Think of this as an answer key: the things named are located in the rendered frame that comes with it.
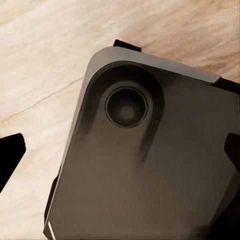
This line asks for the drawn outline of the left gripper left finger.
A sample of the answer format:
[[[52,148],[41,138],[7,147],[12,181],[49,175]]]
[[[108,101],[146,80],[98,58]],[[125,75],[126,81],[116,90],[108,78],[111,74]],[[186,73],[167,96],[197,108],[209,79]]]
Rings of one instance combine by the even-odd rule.
[[[0,193],[26,152],[21,133],[0,138]]]

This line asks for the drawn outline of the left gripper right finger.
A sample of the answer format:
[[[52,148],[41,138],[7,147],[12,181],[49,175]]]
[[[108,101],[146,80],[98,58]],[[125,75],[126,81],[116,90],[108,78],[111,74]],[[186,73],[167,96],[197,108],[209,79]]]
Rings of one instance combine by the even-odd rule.
[[[224,151],[240,173],[240,135],[229,133],[227,135]]]

